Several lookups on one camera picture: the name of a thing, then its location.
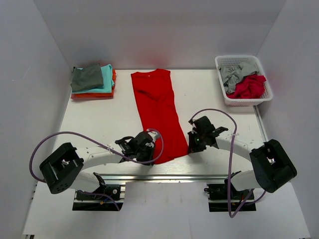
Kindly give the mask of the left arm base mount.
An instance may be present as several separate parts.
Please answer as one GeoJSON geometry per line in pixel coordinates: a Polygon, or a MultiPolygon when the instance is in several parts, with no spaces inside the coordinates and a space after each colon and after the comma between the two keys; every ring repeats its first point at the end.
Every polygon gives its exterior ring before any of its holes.
{"type": "Polygon", "coordinates": [[[93,173],[97,179],[98,186],[92,191],[77,190],[73,202],[73,211],[99,211],[110,212],[120,211],[123,202],[121,201],[121,185],[107,184],[98,173],[93,173]]]}

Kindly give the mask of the red t-shirt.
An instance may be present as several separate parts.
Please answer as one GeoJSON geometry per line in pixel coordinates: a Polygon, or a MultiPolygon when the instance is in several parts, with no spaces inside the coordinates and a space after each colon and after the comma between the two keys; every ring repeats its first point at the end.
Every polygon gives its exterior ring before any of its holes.
{"type": "Polygon", "coordinates": [[[135,72],[131,79],[143,129],[156,129],[163,137],[164,144],[156,141],[155,157],[164,148],[155,164],[187,155],[188,145],[175,108],[170,71],[135,72]]]}

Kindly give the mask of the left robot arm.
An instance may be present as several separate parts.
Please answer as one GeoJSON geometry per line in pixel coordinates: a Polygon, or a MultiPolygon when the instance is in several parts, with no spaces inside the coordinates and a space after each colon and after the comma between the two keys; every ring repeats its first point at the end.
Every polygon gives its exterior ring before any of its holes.
{"type": "Polygon", "coordinates": [[[115,147],[96,142],[96,147],[76,148],[67,142],[58,147],[39,166],[44,182],[52,194],[74,189],[95,199],[104,196],[107,189],[100,174],[86,169],[99,165],[132,162],[153,165],[156,142],[163,142],[155,129],[147,129],[137,136],[127,136],[115,141],[115,147]]]}

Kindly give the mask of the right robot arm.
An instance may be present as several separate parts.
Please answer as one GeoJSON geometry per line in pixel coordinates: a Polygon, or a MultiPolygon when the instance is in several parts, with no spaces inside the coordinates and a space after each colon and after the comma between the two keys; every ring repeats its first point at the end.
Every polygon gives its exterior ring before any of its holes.
{"type": "Polygon", "coordinates": [[[225,192],[232,199],[238,198],[244,190],[256,188],[274,193],[297,176],[295,166],[277,140],[262,142],[235,135],[225,127],[215,128],[206,116],[191,119],[189,123],[192,131],[188,132],[188,153],[202,152],[210,146],[251,162],[252,170],[231,174],[225,192]]]}

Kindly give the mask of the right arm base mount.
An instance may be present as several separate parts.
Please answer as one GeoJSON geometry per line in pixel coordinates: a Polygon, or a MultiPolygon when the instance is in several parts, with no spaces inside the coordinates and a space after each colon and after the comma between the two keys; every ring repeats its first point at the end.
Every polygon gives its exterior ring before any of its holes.
{"type": "MultiPolygon", "coordinates": [[[[227,181],[228,179],[222,179],[220,183],[214,182],[209,183],[204,188],[204,192],[208,196],[208,207],[209,212],[228,212],[228,199],[227,199],[227,181]]],[[[249,194],[250,190],[237,191],[231,184],[230,189],[230,204],[231,212],[240,206],[244,199],[249,194]]],[[[253,203],[255,201],[254,194],[252,193],[247,199],[245,204],[239,210],[240,212],[253,212],[256,211],[256,205],[253,203]]]]}

